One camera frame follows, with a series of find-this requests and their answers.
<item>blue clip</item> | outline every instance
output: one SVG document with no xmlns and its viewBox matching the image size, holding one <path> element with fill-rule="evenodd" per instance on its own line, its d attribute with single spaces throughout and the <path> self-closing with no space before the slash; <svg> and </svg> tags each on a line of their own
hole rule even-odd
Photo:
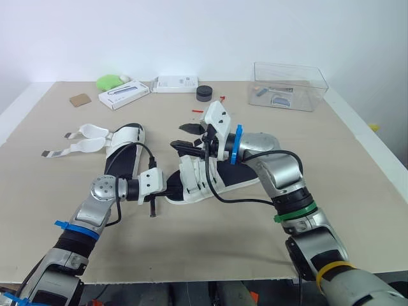
<svg viewBox="0 0 408 306">
<path fill-rule="evenodd" d="M 95 240 L 99 239 L 99 235 L 97 233 L 95 233 L 94 231 L 91 231 L 90 229 L 83 228 L 82 226 L 77 226 L 77 225 L 74 225 L 74 224 L 70 224 L 69 222 L 60 221 L 60 220 L 56 220 L 56 222 L 54 224 L 56 226 L 61 227 L 63 230 L 77 231 L 79 233 L 90 236 Z"/>
<path fill-rule="evenodd" d="M 28 298 L 17 298 L 16 296 L 12 295 L 9 292 L 4 292 L 3 295 L 12 301 L 16 302 L 18 306 L 48 306 L 47 304 L 41 304 L 41 303 L 31 303 Z"/>
<path fill-rule="evenodd" d="M 232 154 L 231 154 L 231 164 L 235 164 L 237 161 L 237 154 L 238 154 L 238 149 L 241 143 L 241 136 L 242 136 L 242 125 L 239 124 L 237 126 L 237 130 L 235 131 L 234 147 L 232 149 Z"/>
</svg>

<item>black cylinder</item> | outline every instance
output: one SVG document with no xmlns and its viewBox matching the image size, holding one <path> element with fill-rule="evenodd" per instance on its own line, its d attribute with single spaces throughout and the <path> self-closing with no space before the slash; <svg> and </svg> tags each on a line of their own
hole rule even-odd
<svg viewBox="0 0 408 306">
<path fill-rule="evenodd" d="M 91 254 L 96 240 L 78 231 L 64 230 L 59 237 L 55 248 L 77 253 L 88 258 Z"/>
<path fill-rule="evenodd" d="M 272 201 L 278 215 L 284 215 L 309 206 L 313 202 L 313 197 L 304 187 L 284 196 L 272 198 Z"/>
<path fill-rule="evenodd" d="M 137 201 L 139 199 L 139 180 L 127 181 L 127 196 L 128 201 Z"/>
<path fill-rule="evenodd" d="M 202 85 L 197 87 L 196 98 L 201 102 L 208 102 L 212 98 L 212 88 L 210 86 Z"/>
</svg>

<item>product box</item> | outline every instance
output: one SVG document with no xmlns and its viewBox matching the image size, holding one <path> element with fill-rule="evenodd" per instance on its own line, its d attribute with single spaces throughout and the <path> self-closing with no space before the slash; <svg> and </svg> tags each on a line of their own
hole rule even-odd
<svg viewBox="0 0 408 306">
<path fill-rule="evenodd" d="M 99 100 L 111 110 L 118 108 L 150 93 L 149 88 L 139 81 L 133 80 L 121 86 L 99 94 Z"/>
<path fill-rule="evenodd" d="M 159 76 L 150 83 L 152 92 L 196 92 L 198 78 L 189 75 Z"/>
</svg>

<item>cardboard piece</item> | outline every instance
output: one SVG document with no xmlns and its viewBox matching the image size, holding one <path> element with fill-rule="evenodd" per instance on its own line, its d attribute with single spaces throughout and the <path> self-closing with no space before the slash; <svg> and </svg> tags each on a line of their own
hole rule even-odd
<svg viewBox="0 0 408 306">
<path fill-rule="evenodd" d="M 79 94 L 75 97 L 70 97 L 69 99 L 73 106 L 78 107 L 91 102 L 90 97 L 87 94 Z"/>
</svg>

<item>orange object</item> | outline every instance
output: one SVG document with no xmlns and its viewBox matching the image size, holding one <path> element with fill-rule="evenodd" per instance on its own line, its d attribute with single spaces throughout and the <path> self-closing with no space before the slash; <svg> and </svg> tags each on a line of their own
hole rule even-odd
<svg viewBox="0 0 408 306">
<path fill-rule="evenodd" d="M 92 306 L 103 306 L 103 303 L 98 300 L 92 300 Z"/>
<path fill-rule="evenodd" d="M 249 294 L 252 296 L 252 298 L 254 299 L 255 303 L 258 304 L 259 294 L 257 294 L 256 292 L 253 292 L 253 291 L 250 291 Z"/>
</svg>

